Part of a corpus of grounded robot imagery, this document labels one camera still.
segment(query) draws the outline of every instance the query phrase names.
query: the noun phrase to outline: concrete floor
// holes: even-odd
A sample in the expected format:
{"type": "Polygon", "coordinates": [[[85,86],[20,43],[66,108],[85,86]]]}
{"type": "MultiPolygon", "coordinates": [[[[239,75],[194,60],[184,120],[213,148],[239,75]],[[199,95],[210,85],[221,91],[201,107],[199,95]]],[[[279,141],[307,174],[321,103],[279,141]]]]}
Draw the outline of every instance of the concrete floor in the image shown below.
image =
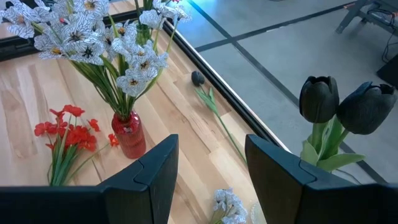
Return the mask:
{"type": "MultiPolygon", "coordinates": [[[[338,6],[349,2],[183,0],[180,4],[190,9],[193,20],[178,29],[283,143],[299,155],[301,142],[312,127],[297,107],[308,76],[335,77],[341,100],[363,82],[384,83],[376,71],[384,65],[381,55],[390,33],[373,24],[362,25],[356,18],[342,34],[336,34],[335,29],[348,12],[338,6]]],[[[396,53],[398,48],[391,47],[390,57],[396,53]]],[[[398,182],[397,123],[398,106],[376,132],[369,136],[350,134],[345,141],[345,147],[367,155],[366,163],[388,182],[398,182]]],[[[341,170],[362,184],[375,182],[357,164],[341,170]]],[[[342,172],[335,174],[352,180],[342,172]]]]}

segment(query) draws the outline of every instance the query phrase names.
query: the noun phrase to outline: tulip leaf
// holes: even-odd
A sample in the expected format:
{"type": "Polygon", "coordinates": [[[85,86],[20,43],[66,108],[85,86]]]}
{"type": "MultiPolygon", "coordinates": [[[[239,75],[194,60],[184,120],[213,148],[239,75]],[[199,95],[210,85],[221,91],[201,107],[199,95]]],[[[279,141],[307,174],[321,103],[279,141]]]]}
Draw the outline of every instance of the tulip leaf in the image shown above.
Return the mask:
{"type": "Polygon", "coordinates": [[[330,133],[331,133],[331,127],[333,125],[333,119],[329,120],[325,126],[325,128],[322,131],[322,138],[321,138],[321,148],[319,150],[319,158],[322,158],[322,155],[325,153],[326,149],[326,144],[328,142],[330,133]]]}
{"type": "Polygon", "coordinates": [[[338,153],[338,146],[336,146],[336,142],[340,138],[342,131],[343,131],[343,125],[341,125],[340,121],[335,116],[333,118],[333,125],[331,127],[330,135],[326,143],[325,152],[321,156],[322,160],[334,156],[338,153]]]}
{"type": "Polygon", "coordinates": [[[343,153],[331,156],[328,159],[318,161],[317,167],[322,168],[325,171],[331,172],[342,166],[358,162],[365,159],[364,155],[355,153],[343,153]]]}
{"type": "Polygon", "coordinates": [[[303,142],[303,150],[300,153],[300,158],[309,164],[314,166],[317,165],[318,154],[307,140],[304,140],[303,142]]]}
{"type": "Polygon", "coordinates": [[[307,138],[308,142],[312,142],[312,134],[309,135],[309,137],[307,138]]]}
{"type": "Polygon", "coordinates": [[[209,109],[211,109],[215,114],[218,114],[217,107],[216,107],[215,103],[212,102],[210,97],[198,89],[195,89],[195,91],[198,94],[198,96],[205,102],[207,107],[209,107],[209,109]]]}
{"type": "Polygon", "coordinates": [[[209,96],[210,96],[211,101],[214,104],[216,104],[216,100],[214,99],[214,93],[213,93],[213,88],[212,87],[210,87],[210,89],[209,89],[209,96]]]}

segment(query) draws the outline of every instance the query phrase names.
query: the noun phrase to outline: black tulip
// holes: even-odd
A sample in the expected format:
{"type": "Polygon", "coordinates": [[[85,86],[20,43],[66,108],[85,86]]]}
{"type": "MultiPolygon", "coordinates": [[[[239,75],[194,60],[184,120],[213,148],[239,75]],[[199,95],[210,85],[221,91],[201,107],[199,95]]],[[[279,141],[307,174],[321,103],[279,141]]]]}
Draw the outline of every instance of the black tulip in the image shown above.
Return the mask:
{"type": "Polygon", "coordinates": [[[300,114],[311,123],[325,123],[336,114],[339,98],[333,77],[309,77],[300,93],[300,114]]]}
{"type": "Polygon", "coordinates": [[[205,82],[205,77],[199,71],[192,72],[191,79],[195,86],[200,86],[205,82]]]}
{"type": "Polygon", "coordinates": [[[385,120],[396,101],[394,87],[372,86],[372,82],[366,82],[341,102],[337,118],[354,134],[371,134],[385,120]]]}

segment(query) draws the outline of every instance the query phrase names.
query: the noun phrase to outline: red vase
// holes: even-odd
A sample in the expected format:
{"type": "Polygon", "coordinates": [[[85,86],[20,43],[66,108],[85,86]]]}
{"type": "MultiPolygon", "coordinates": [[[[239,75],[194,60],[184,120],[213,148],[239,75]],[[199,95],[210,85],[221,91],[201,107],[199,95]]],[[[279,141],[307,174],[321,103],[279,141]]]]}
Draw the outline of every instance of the red vase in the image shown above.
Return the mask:
{"type": "Polygon", "coordinates": [[[130,117],[125,121],[121,121],[117,114],[114,114],[112,128],[127,158],[137,159],[145,154],[144,131],[141,119],[135,111],[132,111],[130,117]]]}

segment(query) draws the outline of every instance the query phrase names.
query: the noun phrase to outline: wooden table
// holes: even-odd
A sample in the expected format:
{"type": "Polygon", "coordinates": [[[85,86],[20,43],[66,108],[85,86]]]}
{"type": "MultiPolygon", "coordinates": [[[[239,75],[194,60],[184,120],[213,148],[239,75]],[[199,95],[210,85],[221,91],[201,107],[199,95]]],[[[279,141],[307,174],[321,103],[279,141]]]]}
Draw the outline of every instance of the wooden table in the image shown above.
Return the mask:
{"type": "MultiPolygon", "coordinates": [[[[134,9],[129,2],[118,4],[124,10],[134,9]]],[[[113,14],[120,12],[115,6],[111,10],[115,10],[113,14]]],[[[169,36],[161,31],[160,51],[165,50],[168,41],[169,36]]],[[[168,63],[157,84],[136,102],[134,109],[142,119],[147,150],[169,134],[179,135],[178,177],[169,223],[208,222],[213,212],[213,192],[228,187],[250,211],[257,197],[248,170],[222,125],[197,97],[190,80],[196,66],[176,45],[168,63]]],[[[47,185],[51,152],[44,144],[48,140],[35,137],[33,130],[39,122],[55,122],[50,108],[60,110],[73,104],[86,110],[81,123],[97,119],[101,128],[96,134],[97,148],[104,146],[112,133],[112,109],[66,60],[41,60],[29,55],[1,62],[0,97],[0,185],[47,185]]],[[[216,90],[215,98],[223,121],[243,152],[245,135],[252,130],[216,90]]],[[[80,161],[89,155],[85,153],[80,161]]],[[[82,168],[70,185],[96,185],[133,161],[118,147],[105,149],[82,168]]]]}

